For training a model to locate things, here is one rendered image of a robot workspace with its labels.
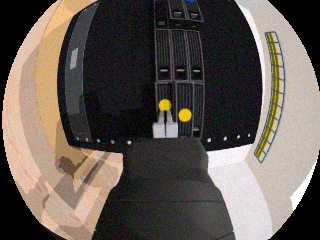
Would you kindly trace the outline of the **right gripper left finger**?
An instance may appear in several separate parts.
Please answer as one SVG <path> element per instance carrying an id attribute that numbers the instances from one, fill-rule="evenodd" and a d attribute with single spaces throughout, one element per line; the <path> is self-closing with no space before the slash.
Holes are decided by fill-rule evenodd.
<path id="1" fill-rule="evenodd" d="M 160 111 L 159 121 L 153 123 L 153 139 L 164 139 L 165 137 L 165 111 Z"/>

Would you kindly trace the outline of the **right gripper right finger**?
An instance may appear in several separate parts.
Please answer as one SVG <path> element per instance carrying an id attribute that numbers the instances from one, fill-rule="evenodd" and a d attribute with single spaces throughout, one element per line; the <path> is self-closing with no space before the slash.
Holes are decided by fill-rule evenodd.
<path id="1" fill-rule="evenodd" d="M 165 137 L 177 137 L 177 123 L 172 123 L 171 111 L 165 111 Z"/>

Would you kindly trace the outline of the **black open rack frame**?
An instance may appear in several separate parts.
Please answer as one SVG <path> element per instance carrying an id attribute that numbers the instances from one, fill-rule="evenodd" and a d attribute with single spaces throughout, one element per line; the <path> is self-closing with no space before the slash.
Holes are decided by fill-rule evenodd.
<path id="1" fill-rule="evenodd" d="M 201 144 L 221 151 L 255 143 L 263 104 L 259 49 L 235 0 L 196 0 L 204 61 Z M 96 4 L 95 4 L 96 3 Z M 156 113 L 153 0 L 97 0 L 73 15 L 57 65 L 68 145 L 125 153 L 153 139 Z"/>

